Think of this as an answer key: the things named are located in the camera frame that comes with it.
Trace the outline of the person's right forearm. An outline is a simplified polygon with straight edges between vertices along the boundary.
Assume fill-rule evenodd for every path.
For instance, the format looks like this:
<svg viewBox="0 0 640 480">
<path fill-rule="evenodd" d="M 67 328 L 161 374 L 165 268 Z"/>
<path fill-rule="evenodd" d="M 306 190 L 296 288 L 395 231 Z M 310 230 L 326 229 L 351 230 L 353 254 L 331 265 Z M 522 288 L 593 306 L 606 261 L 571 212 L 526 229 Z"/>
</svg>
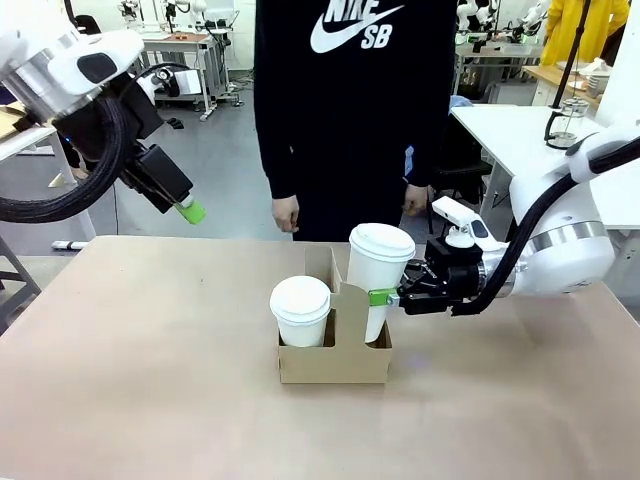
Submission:
<svg viewBox="0 0 640 480">
<path fill-rule="evenodd" d="M 254 70 L 254 117 L 259 151 L 271 197 L 297 194 L 296 162 L 292 153 L 290 104 L 277 76 L 280 70 L 268 58 L 257 56 Z"/>
</svg>

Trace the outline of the person's left forearm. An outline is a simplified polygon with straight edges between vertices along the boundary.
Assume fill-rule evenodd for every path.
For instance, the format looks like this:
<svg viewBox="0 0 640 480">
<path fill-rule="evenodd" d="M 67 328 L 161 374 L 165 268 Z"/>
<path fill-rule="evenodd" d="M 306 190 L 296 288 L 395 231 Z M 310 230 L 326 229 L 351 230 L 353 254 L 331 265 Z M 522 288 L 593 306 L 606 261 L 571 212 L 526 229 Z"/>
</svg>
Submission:
<svg viewBox="0 0 640 480">
<path fill-rule="evenodd" d="M 409 145 L 413 148 L 410 185 L 429 185 L 431 163 L 439 156 L 448 123 L 455 54 L 428 60 L 409 93 Z"/>
</svg>

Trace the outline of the person's right hand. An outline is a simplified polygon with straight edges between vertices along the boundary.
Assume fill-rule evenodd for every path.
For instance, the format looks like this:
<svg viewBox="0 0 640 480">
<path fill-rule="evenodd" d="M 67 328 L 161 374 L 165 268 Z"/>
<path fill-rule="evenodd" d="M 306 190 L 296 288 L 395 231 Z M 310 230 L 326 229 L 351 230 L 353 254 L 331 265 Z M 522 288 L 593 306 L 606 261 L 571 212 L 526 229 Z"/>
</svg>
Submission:
<svg viewBox="0 0 640 480">
<path fill-rule="evenodd" d="M 294 234 L 299 230 L 299 203 L 296 196 L 272 200 L 272 216 L 283 233 Z"/>
</svg>

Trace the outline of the brown paper bags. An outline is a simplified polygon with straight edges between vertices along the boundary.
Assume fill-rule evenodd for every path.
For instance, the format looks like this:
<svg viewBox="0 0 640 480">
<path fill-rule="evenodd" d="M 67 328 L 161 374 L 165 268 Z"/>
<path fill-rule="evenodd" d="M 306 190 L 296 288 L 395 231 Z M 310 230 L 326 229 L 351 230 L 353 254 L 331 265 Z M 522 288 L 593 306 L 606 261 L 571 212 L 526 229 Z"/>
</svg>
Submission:
<svg viewBox="0 0 640 480">
<path fill-rule="evenodd" d="M 0 140 L 16 135 L 28 127 L 26 111 L 20 102 L 0 105 Z"/>
</svg>

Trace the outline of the black chair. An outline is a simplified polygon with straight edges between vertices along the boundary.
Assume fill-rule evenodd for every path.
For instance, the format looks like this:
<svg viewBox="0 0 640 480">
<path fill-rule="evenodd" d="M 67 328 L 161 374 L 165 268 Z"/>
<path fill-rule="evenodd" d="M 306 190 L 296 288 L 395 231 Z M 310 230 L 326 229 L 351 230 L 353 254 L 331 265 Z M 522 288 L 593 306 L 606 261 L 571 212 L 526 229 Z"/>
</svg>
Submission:
<svg viewBox="0 0 640 480">
<path fill-rule="evenodd" d="M 482 159 L 480 143 L 452 113 L 432 172 L 432 186 L 437 193 L 451 190 L 454 199 L 471 205 L 482 203 L 483 178 L 491 174 L 492 166 Z"/>
</svg>

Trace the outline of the white lid of short cup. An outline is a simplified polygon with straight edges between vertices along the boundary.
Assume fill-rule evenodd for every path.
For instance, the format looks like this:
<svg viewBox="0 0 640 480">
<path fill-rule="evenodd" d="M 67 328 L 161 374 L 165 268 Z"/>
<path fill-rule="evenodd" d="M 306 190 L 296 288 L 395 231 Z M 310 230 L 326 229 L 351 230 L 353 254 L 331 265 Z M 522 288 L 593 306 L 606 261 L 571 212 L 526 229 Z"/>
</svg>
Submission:
<svg viewBox="0 0 640 480">
<path fill-rule="evenodd" d="M 270 297 L 272 313 L 291 324 L 310 324 L 326 317 L 331 290 L 311 276 L 293 276 L 277 284 Z"/>
</svg>

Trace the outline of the wooden table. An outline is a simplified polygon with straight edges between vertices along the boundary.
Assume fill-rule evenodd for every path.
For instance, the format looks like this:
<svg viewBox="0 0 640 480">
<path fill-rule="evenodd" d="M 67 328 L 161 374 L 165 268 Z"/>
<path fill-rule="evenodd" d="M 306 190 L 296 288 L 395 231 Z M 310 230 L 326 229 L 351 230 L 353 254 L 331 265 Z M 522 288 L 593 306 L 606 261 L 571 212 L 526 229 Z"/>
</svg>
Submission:
<svg viewBox="0 0 640 480">
<path fill-rule="evenodd" d="M 522 68 L 522 71 L 536 79 L 539 83 L 546 84 L 549 88 L 557 91 L 561 85 L 563 71 L 553 66 L 533 66 L 527 65 Z M 600 100 L 602 96 L 596 98 L 590 97 L 586 91 L 580 90 L 577 87 L 571 86 L 570 83 L 576 80 L 583 81 L 580 76 L 570 75 L 567 86 L 565 87 L 564 94 L 577 96 L 587 101 L 591 106 L 598 108 L 600 106 Z"/>
</svg>

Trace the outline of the grey workbench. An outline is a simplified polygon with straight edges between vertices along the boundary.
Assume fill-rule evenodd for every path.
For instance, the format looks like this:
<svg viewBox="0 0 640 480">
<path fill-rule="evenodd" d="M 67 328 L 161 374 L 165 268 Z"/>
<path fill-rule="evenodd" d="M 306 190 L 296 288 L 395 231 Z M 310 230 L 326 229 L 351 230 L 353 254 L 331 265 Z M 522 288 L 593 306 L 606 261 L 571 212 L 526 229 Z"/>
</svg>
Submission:
<svg viewBox="0 0 640 480">
<path fill-rule="evenodd" d="M 201 94 L 182 96 L 190 100 L 200 121 L 206 122 L 220 103 L 237 102 L 239 97 L 231 85 L 226 64 L 225 30 L 214 35 L 198 33 L 143 34 L 143 53 L 139 65 L 147 68 L 163 62 L 185 63 L 195 69 L 201 85 Z"/>
</svg>

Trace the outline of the white side table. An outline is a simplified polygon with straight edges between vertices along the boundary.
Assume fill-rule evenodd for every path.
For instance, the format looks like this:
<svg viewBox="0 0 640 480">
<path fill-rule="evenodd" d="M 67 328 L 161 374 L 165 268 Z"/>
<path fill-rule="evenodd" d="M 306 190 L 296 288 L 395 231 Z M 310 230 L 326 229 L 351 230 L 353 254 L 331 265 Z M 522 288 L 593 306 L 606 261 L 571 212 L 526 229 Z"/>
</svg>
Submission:
<svg viewBox="0 0 640 480">
<path fill-rule="evenodd" d="M 451 114 L 511 176 L 529 176 L 562 155 L 543 139 L 547 107 L 476 105 L 455 107 Z M 590 186 L 608 229 L 640 230 L 640 160 L 599 176 Z"/>
</svg>

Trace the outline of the black stand pole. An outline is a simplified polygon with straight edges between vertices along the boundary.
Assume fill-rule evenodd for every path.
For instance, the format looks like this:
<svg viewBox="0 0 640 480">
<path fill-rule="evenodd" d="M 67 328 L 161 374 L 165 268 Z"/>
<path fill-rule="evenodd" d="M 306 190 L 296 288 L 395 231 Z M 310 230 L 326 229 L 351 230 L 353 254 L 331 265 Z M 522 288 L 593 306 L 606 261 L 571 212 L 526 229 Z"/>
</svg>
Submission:
<svg viewBox="0 0 640 480">
<path fill-rule="evenodd" d="M 579 22 L 577 24 L 576 30 L 575 30 L 575 36 L 574 36 L 574 40 L 568 55 L 568 59 L 566 61 L 565 64 L 565 68 L 563 70 L 562 76 L 561 76 L 561 80 L 559 83 L 559 86 L 557 87 L 556 90 L 556 94 L 555 97 L 553 99 L 553 102 L 550 105 L 551 109 L 557 110 L 560 108 L 560 103 L 562 101 L 562 97 L 564 94 L 564 91 L 566 89 L 566 85 L 572 70 L 572 67 L 575 63 L 576 60 L 576 56 L 579 50 L 579 46 L 580 46 L 580 42 L 584 33 L 584 29 L 585 29 L 585 24 L 586 24 L 586 20 L 588 17 L 588 12 L 591 6 L 591 1 L 592 0 L 583 0 L 583 6 L 582 6 L 582 11 L 581 11 L 581 16 L 579 19 Z"/>
</svg>

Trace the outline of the tall white paper cup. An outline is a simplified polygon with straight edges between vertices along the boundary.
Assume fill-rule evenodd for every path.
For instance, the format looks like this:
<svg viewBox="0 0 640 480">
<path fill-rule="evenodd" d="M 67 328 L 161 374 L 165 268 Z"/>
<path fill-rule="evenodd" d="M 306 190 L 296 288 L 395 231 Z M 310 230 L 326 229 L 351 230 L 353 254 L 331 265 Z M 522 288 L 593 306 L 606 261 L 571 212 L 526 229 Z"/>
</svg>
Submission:
<svg viewBox="0 0 640 480">
<path fill-rule="evenodd" d="M 402 278 L 407 261 L 390 262 L 370 258 L 355 249 L 350 251 L 347 282 L 369 292 L 396 288 Z M 385 324 L 389 306 L 369 308 L 365 342 L 378 339 Z"/>
</svg>

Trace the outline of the workbench with robots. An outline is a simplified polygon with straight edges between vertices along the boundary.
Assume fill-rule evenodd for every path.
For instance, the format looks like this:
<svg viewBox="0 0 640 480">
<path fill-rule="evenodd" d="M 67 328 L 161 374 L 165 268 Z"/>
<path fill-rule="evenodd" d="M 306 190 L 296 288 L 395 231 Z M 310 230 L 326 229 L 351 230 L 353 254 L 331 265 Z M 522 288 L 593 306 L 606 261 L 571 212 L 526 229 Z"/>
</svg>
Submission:
<svg viewBox="0 0 640 480">
<path fill-rule="evenodd" d="M 536 86 L 524 68 L 537 66 L 541 53 L 536 43 L 458 34 L 451 93 L 474 104 L 530 105 Z"/>
</svg>

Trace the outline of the white lid of tall cup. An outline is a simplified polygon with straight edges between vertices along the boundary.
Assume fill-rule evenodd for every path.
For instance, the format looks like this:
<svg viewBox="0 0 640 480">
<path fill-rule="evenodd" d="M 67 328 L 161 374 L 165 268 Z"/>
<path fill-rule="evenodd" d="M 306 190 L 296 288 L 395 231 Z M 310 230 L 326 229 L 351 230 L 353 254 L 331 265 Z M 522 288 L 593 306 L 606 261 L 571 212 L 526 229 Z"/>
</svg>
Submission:
<svg viewBox="0 0 640 480">
<path fill-rule="evenodd" d="M 368 258 L 404 262 L 415 255 L 416 244 L 412 237 L 398 227 L 381 223 L 364 223 L 356 226 L 349 236 L 351 247 Z"/>
</svg>

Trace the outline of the short white paper cup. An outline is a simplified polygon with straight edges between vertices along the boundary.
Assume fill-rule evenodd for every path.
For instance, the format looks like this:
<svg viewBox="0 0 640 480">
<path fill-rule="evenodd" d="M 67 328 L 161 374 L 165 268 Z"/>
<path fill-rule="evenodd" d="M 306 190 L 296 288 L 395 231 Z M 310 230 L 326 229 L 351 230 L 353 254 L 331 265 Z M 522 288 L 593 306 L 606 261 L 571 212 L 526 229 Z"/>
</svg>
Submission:
<svg viewBox="0 0 640 480">
<path fill-rule="evenodd" d="M 297 321 L 279 315 L 276 315 L 275 318 L 280 338 L 286 346 L 320 347 L 324 344 L 327 314 L 304 321 Z"/>
</svg>

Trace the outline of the glass french press with coffee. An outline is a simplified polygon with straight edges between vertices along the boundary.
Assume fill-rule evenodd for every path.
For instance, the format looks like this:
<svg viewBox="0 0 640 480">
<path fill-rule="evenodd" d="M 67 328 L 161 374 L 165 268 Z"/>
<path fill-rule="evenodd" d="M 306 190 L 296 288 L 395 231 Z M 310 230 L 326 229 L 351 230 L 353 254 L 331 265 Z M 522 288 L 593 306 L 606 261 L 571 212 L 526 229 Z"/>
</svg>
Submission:
<svg viewBox="0 0 640 480">
<path fill-rule="evenodd" d="M 559 107 L 553 107 L 544 132 L 546 146 L 556 150 L 571 147 L 577 141 L 588 110 L 589 103 L 579 97 L 566 98 Z"/>
</svg>

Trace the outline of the person in yellow coat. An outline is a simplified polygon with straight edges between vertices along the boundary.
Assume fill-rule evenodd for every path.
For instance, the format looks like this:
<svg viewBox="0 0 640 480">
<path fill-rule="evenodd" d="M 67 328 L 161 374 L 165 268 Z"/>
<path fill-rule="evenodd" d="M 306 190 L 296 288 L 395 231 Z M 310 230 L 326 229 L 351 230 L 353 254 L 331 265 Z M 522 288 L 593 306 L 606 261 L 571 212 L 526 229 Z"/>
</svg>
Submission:
<svg viewBox="0 0 640 480">
<path fill-rule="evenodd" d="M 553 66 L 568 59 L 586 1 L 552 0 L 540 58 L 542 66 Z M 576 58 L 592 62 L 599 57 L 606 40 L 626 24 L 629 13 L 628 0 L 590 0 Z"/>
</svg>

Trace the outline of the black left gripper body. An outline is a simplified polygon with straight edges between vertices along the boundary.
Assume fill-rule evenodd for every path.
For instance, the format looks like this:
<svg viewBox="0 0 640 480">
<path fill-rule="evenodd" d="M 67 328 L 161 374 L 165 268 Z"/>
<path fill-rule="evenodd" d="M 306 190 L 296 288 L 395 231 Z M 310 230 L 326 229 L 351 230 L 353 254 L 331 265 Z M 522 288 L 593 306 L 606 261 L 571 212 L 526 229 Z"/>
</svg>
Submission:
<svg viewBox="0 0 640 480">
<path fill-rule="evenodd" d="M 162 213 L 193 196 L 193 183 L 171 157 L 156 144 L 142 143 L 163 125 L 149 95 L 136 82 L 113 82 L 86 106 L 55 120 L 57 132 L 93 165 L 96 175 L 63 196 L 64 213 L 85 210 L 116 180 Z"/>
</svg>

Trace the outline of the brown cardboard cup carrier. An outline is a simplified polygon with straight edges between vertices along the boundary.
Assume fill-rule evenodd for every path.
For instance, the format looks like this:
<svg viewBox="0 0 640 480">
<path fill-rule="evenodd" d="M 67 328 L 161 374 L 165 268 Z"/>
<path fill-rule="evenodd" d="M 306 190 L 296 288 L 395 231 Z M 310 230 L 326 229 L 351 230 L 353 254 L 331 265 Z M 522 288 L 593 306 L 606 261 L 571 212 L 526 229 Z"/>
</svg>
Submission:
<svg viewBox="0 0 640 480">
<path fill-rule="evenodd" d="M 324 344 L 286 346 L 279 334 L 278 360 L 283 384 L 384 384 L 392 357 L 389 329 L 365 342 L 368 293 L 342 279 L 336 251 L 328 245 L 305 248 L 305 274 L 331 290 Z"/>
</svg>

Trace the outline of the stack of white bowls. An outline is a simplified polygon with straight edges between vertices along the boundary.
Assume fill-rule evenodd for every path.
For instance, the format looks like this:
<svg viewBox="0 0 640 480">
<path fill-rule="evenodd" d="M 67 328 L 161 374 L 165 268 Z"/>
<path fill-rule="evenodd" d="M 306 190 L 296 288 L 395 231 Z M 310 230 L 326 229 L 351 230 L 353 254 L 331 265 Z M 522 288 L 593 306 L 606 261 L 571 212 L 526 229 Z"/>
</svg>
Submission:
<svg viewBox="0 0 640 480">
<path fill-rule="evenodd" d="M 586 92 L 591 98 L 597 98 L 605 92 L 612 71 L 613 68 L 599 57 L 581 70 L 581 75 L 587 80 Z"/>
</svg>

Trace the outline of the person's left hand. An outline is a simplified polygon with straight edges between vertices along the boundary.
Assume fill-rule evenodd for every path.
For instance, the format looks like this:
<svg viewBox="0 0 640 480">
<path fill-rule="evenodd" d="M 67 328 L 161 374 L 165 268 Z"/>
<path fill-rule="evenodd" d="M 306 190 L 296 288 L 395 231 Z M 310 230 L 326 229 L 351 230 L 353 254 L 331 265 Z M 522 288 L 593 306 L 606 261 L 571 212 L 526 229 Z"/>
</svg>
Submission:
<svg viewBox="0 0 640 480">
<path fill-rule="evenodd" d="M 404 213 L 408 216 L 416 216 L 425 211 L 431 194 L 432 188 L 430 186 L 419 187 L 408 184 L 405 190 Z"/>
</svg>

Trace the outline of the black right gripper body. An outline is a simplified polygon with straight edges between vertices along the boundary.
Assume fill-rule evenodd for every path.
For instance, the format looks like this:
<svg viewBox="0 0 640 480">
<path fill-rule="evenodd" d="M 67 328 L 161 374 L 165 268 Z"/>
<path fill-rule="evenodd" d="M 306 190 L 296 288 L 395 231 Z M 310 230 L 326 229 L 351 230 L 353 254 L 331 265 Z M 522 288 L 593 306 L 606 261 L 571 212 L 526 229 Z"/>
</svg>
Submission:
<svg viewBox="0 0 640 480">
<path fill-rule="evenodd" d="M 443 238 L 429 239 L 420 259 L 426 263 L 426 274 L 413 285 L 399 284 L 415 295 L 413 303 L 400 308 L 407 315 L 440 313 L 476 296 L 481 289 L 482 254 L 477 246 L 459 249 Z"/>
</svg>

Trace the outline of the blue cloth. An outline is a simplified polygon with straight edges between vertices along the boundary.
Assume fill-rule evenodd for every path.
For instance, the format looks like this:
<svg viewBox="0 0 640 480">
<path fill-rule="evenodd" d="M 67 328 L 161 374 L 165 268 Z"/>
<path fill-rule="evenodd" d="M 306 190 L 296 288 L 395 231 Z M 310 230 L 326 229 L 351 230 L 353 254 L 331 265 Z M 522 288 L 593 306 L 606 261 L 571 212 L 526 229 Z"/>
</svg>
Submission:
<svg viewBox="0 0 640 480">
<path fill-rule="evenodd" d="M 451 95 L 449 101 L 449 110 L 456 107 L 472 107 L 473 103 L 466 97 L 461 95 Z M 413 169 L 414 148 L 409 145 L 405 151 L 405 175 L 408 175 Z"/>
</svg>

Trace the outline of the person in black hoodie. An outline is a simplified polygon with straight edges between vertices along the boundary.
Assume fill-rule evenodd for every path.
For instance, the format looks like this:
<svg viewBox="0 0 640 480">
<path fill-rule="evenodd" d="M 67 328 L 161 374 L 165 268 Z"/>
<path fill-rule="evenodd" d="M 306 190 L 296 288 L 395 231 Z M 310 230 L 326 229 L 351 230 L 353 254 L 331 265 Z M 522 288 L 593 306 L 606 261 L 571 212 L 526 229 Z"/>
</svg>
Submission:
<svg viewBox="0 0 640 480">
<path fill-rule="evenodd" d="M 412 85 L 455 54 L 456 0 L 256 0 L 257 56 L 290 104 L 300 242 L 398 226 Z"/>
</svg>

